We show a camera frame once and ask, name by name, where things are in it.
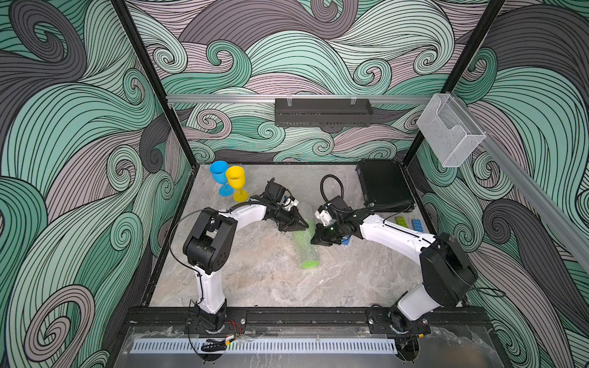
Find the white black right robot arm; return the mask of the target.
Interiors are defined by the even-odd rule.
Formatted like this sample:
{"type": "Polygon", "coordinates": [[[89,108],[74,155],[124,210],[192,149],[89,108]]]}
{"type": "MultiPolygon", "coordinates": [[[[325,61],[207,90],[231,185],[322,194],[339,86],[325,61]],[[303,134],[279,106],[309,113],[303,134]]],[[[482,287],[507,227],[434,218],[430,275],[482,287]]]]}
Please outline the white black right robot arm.
{"type": "Polygon", "coordinates": [[[398,334],[424,334],[423,316],[438,308],[455,308],[474,288],[479,275],[459,240],[397,225],[369,209],[352,209],[341,196],[320,206],[311,244],[341,245],[346,238],[376,242],[415,262],[422,284],[403,294],[387,318],[398,334]]]}

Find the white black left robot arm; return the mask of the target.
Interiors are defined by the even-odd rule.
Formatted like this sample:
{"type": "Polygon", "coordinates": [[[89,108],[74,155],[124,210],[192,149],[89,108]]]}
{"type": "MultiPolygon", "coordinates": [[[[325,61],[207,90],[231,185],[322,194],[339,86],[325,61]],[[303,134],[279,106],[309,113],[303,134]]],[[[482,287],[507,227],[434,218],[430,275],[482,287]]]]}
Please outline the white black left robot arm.
{"type": "Polygon", "coordinates": [[[183,254],[196,277],[195,311],[208,331],[220,331],[225,324],[227,299],[222,286],[222,267],[229,259],[237,231],[268,220],[281,232],[309,229],[297,199],[274,179],[267,182],[262,194],[230,209],[218,211],[207,207],[199,212],[183,244],[183,254]]]}

